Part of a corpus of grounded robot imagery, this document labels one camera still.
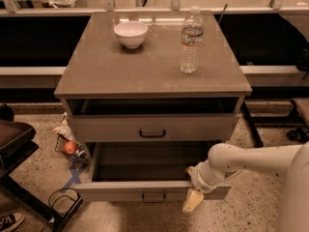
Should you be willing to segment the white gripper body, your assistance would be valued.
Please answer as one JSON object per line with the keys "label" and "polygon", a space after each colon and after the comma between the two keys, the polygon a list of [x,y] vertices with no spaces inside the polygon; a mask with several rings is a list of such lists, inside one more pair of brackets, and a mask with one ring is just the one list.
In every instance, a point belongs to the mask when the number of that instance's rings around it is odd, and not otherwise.
{"label": "white gripper body", "polygon": [[218,188],[229,187],[231,180],[241,171],[240,167],[233,168],[227,163],[206,160],[190,167],[190,180],[196,190],[211,193]]}

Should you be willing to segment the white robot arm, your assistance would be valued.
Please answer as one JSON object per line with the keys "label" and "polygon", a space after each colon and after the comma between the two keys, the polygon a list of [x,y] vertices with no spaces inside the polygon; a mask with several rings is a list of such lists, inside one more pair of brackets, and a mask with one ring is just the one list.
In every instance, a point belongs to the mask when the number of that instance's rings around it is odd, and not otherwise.
{"label": "white robot arm", "polygon": [[207,160],[187,168],[192,188],[183,210],[193,211],[206,194],[242,170],[283,176],[277,232],[309,231],[309,143],[250,149],[226,143],[212,146]]}

